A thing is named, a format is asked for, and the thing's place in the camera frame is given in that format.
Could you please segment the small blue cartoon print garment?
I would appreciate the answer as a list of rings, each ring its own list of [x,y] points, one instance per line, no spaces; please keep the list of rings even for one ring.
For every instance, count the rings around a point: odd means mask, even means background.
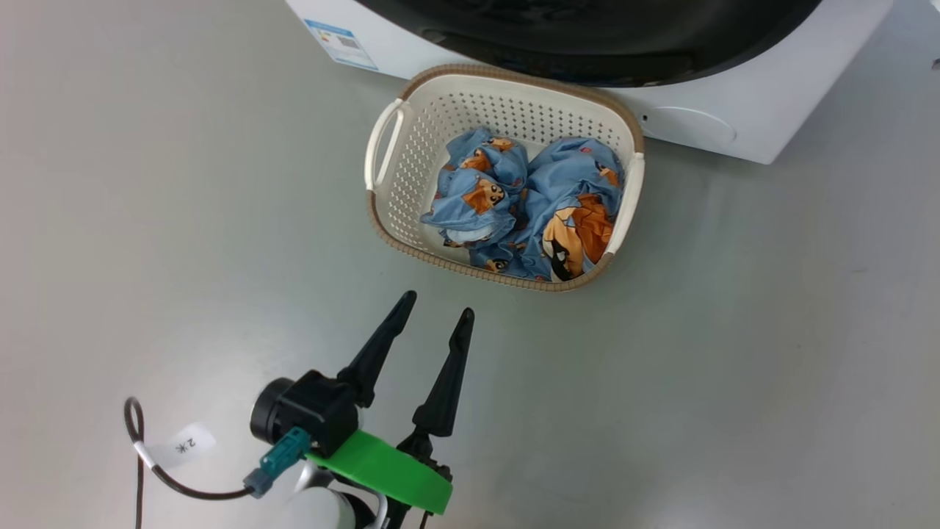
[[[477,128],[446,145],[432,201],[420,221],[452,247],[485,247],[517,224],[517,208],[529,174],[527,148],[509,137]]]

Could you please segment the black round washing machine door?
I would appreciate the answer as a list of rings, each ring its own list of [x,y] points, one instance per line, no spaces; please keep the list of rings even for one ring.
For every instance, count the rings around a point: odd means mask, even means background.
[[[482,63],[591,87],[678,84],[732,69],[822,0],[356,0]]]

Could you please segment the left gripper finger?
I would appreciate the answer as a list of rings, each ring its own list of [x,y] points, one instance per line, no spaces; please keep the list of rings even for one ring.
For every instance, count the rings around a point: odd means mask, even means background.
[[[375,385],[391,345],[407,325],[416,299],[417,294],[413,290],[404,292],[355,358],[336,375],[338,382],[352,389],[353,401],[357,406],[367,409],[373,404]]]
[[[474,329],[474,310],[466,308],[449,338],[449,355],[425,402],[413,413],[416,431],[430,436],[451,436],[459,411],[461,388]]]

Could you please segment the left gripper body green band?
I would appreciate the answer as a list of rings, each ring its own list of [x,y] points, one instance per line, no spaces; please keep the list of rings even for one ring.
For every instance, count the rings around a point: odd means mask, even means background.
[[[330,458],[308,451],[305,458],[380,505],[364,529],[402,529],[410,510],[442,516],[453,493],[450,468],[433,458],[432,435],[413,430],[399,445],[358,430]]]

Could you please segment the white washing machine body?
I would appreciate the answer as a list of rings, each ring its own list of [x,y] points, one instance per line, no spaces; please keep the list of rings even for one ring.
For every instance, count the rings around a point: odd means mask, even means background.
[[[731,144],[701,150],[769,165],[872,37],[894,1],[822,0],[792,33],[752,60],[687,82],[613,88],[612,93],[637,117],[646,137],[640,121],[644,111],[697,109],[722,118],[737,132]],[[379,67],[377,73],[411,79],[440,65],[472,64],[471,58],[417,37],[356,0],[286,3],[302,22],[319,21],[355,34]]]

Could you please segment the blue garment with orange print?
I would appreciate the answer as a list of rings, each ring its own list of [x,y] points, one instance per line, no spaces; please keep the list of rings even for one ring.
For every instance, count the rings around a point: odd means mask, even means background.
[[[470,264],[524,280],[573,281],[596,267],[613,237],[620,161],[601,142],[573,137],[545,147],[528,170],[513,230],[468,251]]]

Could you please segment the round filter cover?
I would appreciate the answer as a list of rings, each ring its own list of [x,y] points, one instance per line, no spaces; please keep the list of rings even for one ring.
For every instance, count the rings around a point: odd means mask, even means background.
[[[731,124],[697,109],[655,107],[644,111],[640,121],[649,137],[695,148],[726,146],[737,137]]]

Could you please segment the cream perforated laundry basket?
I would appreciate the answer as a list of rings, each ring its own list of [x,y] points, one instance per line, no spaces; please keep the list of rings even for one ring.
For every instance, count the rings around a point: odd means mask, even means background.
[[[430,206],[447,144],[477,128],[527,148],[530,162],[565,138],[597,140],[622,167],[622,197],[613,237],[600,262],[573,281],[531,281],[470,264],[420,221]],[[423,262],[461,275],[544,292],[566,292],[604,273],[630,228],[642,190],[645,147],[637,117],[622,101],[593,88],[567,86],[493,67],[444,65],[413,77],[374,124],[367,142],[364,181],[369,213],[387,244]]]

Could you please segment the blue energy label sticker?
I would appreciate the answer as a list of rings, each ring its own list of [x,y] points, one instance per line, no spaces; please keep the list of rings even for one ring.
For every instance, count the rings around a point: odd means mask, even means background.
[[[336,63],[368,71],[380,70],[349,30],[308,19],[303,19],[303,23]]]

